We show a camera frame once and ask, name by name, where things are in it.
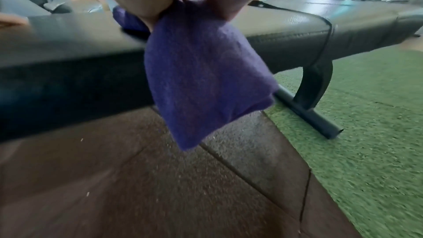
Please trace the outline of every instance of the purple cloth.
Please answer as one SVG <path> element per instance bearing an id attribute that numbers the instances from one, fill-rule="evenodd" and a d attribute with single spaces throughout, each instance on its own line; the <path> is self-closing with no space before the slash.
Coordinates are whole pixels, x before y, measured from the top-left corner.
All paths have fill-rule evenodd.
<path id="1" fill-rule="evenodd" d="M 116 7 L 128 30 L 148 31 Z M 159 112 L 182 150 L 248 113 L 273 104 L 278 83 L 244 35 L 204 0 L 175 0 L 147 41 L 145 71 Z"/>

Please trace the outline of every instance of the bench leg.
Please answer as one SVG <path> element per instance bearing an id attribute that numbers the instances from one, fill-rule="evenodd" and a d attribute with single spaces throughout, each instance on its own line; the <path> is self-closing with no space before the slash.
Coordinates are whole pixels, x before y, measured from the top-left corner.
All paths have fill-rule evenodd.
<path id="1" fill-rule="evenodd" d="M 332 78 L 332 61 L 303 68 L 303 79 L 297 93 L 279 85 L 275 97 L 309 123 L 327 139 L 336 138 L 343 129 L 314 108 L 325 93 Z"/>

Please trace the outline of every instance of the artificial grass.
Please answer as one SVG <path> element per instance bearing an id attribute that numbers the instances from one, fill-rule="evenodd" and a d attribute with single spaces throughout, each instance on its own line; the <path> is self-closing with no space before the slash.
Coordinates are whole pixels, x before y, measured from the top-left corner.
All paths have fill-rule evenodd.
<path id="1" fill-rule="evenodd" d="M 295 91 L 301 69 L 276 75 Z M 345 128 L 326 140 L 281 104 L 266 110 L 364 238 L 423 238 L 423 52 L 334 61 L 317 109 Z"/>

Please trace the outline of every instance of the bench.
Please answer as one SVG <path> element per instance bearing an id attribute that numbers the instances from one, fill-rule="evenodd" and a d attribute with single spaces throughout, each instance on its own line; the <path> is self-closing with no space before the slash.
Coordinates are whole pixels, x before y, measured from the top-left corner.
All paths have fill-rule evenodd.
<path id="1" fill-rule="evenodd" d="M 154 105 L 145 39 L 111 13 L 53 14 L 0 31 L 0 141 Z M 423 26 L 423 9 L 335 0 L 253 1 L 234 20 L 273 73 L 302 67 L 294 95 L 276 97 L 326 138 L 342 128 L 314 110 L 332 61 L 399 44 Z"/>

